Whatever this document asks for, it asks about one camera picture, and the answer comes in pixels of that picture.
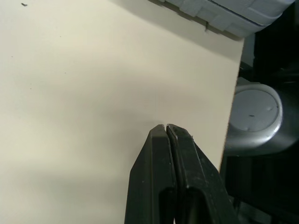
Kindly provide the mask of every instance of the round lid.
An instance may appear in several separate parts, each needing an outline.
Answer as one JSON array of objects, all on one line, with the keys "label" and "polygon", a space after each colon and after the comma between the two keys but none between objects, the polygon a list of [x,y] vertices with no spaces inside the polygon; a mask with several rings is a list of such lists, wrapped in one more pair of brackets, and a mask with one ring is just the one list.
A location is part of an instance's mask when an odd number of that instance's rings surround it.
[{"label": "round lid", "polygon": [[230,124],[246,132],[268,128],[278,117],[278,104],[274,97],[262,90],[245,90],[234,98]]}]

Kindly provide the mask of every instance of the gray plastic object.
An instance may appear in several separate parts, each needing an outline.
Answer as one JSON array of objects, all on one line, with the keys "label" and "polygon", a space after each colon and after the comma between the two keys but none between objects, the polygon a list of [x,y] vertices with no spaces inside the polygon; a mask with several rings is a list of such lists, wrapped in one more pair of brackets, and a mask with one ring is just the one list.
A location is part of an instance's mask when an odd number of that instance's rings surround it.
[{"label": "gray plastic object", "polygon": [[299,140],[297,97],[238,78],[225,155],[253,156],[289,149]]},{"label": "gray plastic object", "polygon": [[272,24],[295,0],[160,0],[206,20],[221,31],[246,37]]}]

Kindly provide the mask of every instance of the black mark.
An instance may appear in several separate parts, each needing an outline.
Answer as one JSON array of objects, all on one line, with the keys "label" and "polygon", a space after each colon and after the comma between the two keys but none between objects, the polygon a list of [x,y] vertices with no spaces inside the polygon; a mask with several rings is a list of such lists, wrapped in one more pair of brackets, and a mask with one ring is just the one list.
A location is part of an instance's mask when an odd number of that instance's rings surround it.
[{"label": "black mark", "polygon": [[205,28],[205,32],[207,32],[207,30],[209,29],[209,23],[206,22],[206,28]]}]

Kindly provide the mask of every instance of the white table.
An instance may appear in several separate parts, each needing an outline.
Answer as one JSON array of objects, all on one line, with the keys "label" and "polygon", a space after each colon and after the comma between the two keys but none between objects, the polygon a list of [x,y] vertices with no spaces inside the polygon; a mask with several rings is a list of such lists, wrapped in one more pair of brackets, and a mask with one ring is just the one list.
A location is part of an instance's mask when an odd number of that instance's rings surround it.
[{"label": "white table", "polygon": [[147,0],[4,0],[0,221],[121,224],[151,128],[219,167],[243,40]]}]

